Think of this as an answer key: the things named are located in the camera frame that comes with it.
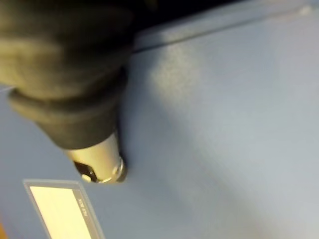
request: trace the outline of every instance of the blue metal surface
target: blue metal surface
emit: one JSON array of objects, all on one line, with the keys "label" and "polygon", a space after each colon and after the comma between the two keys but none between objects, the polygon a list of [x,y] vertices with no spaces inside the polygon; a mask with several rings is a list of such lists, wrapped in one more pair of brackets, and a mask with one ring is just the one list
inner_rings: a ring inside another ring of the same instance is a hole
[{"label": "blue metal surface", "polygon": [[[83,184],[107,239],[318,238],[319,12],[285,3],[285,14],[133,56],[128,177]],[[0,123],[5,229],[45,238],[23,179],[80,177],[3,93]]]},{"label": "blue metal surface", "polygon": [[207,10],[142,31],[137,34],[135,50],[144,51],[236,28],[239,25],[263,21],[266,18],[290,14],[308,4],[317,5],[318,0],[245,0]]}]

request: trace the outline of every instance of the white label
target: white label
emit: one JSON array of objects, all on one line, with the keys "label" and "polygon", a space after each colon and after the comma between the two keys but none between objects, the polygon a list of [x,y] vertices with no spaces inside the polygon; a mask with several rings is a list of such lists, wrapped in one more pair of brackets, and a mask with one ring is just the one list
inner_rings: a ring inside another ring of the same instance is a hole
[{"label": "white label", "polygon": [[102,238],[77,184],[71,188],[63,188],[67,185],[63,183],[58,187],[37,184],[25,183],[51,239]]}]

